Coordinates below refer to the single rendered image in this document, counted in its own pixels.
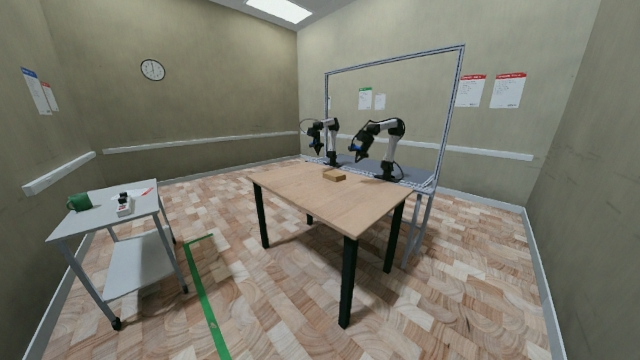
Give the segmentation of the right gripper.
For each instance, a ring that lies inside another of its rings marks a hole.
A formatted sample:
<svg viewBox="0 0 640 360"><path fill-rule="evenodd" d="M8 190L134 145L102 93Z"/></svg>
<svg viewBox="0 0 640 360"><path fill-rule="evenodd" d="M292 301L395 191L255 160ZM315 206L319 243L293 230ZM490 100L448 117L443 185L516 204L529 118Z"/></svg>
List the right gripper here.
<svg viewBox="0 0 640 360"><path fill-rule="evenodd" d="M324 147L324 143L321 143L320 137L317 137L317 138L316 138L316 137L314 137L314 138L315 138L316 140L313 140L313 142L312 142L312 143L310 143L310 144L315 144L315 142L317 142L317 145L318 145L318 146L316 145L316 146L314 147L314 149L315 149L315 151L316 151L316 153L317 153L317 156L319 156L319 152L320 152L320 150L321 150L321 147Z"/></svg>

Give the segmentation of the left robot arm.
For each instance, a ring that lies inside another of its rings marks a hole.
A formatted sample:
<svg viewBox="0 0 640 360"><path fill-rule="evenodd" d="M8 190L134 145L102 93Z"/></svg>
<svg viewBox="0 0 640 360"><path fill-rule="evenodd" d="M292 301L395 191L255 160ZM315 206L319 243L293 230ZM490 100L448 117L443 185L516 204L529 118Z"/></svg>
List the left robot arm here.
<svg viewBox="0 0 640 360"><path fill-rule="evenodd" d="M394 161L394 153L395 153L396 145L397 145L397 142L398 142L399 138L401 137L401 135L404 132L401 119L388 120L388 121L384 121L384 122L380 122L380 123L368 124L367 127L366 127L366 131L365 130L363 130L363 131L359 130L361 132L356 136L356 139L358 141L360 141L360 142L366 143L366 145L370 145L371 146L372 143L375 140L375 138L373 138L374 136L372 136L372 135L378 136L378 133L380 133L381 131L386 130L386 129L388 129L389 143L388 143L388 147L387 147L387 151L386 151L385 157L381 161L381 168L383 170L383 176L376 174L373 177L374 178L378 178L378 179L382 179L382 180L386 180L386 181L390 181L390 182L394 182L394 183L398 183L398 182L400 182L400 180L399 179L395 179L395 178L391 178L391 173L392 173L392 171L394 171L394 169L393 169L394 168L393 167L394 162L393 161ZM370 135L369 133L372 134L372 135Z"/></svg>

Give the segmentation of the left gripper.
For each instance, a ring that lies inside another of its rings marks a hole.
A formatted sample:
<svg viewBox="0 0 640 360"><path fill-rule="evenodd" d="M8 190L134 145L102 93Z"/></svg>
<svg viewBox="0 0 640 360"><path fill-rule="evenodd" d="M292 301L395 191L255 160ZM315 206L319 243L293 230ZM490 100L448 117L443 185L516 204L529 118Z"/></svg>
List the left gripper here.
<svg viewBox="0 0 640 360"><path fill-rule="evenodd" d="M350 145L350 147L351 147L351 145ZM369 154L367 153L367 151L370 148L369 145L366 145L366 143L362 143L361 147L358 147L358 146L352 144L351 148L353 149L353 147L355 147L355 149L356 149L355 163L358 163L360 160L362 160L364 158L368 158ZM358 159L358 156L360 156L359 159Z"/></svg>

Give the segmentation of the brown cardboard box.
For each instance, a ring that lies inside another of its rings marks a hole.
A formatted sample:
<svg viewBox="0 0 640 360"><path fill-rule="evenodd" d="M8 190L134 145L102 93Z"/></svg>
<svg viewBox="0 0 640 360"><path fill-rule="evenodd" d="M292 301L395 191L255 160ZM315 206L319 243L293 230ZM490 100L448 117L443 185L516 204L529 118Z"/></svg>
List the brown cardboard box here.
<svg viewBox="0 0 640 360"><path fill-rule="evenodd" d="M346 175L331 170L331 171L323 172L323 178L328 179L328 180L333 181L333 182L339 182L339 181L345 180L346 179Z"/></svg>

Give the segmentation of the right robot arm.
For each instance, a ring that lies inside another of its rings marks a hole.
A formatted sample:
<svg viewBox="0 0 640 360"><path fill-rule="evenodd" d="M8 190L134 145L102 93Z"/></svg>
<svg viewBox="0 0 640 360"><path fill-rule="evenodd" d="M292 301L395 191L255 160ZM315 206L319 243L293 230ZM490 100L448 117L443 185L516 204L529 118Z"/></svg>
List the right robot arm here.
<svg viewBox="0 0 640 360"><path fill-rule="evenodd" d="M335 124L334 124L334 120L335 120ZM323 124L322 124L323 123ZM337 118L327 118L326 120L323 120L322 122L314 122L313 123L313 127L309 127L307 130L307 133L312 135L313 137L320 137L320 131L322 131L322 129L324 127L328 126L328 129L330 131L330 143L329 143L329 149L327 151L327 157L330 158L330 163L324 163L325 165L329 165L329 166L333 166L333 167L341 167L342 165L336 164L336 136L337 136L337 132L340 128L339 123ZM317 129L318 128L318 129ZM317 131L318 130L318 131ZM334 131L331 131L334 130ZM308 135L307 134L307 135ZM308 135L308 136L310 136ZM310 136L310 137L312 137Z"/></svg>

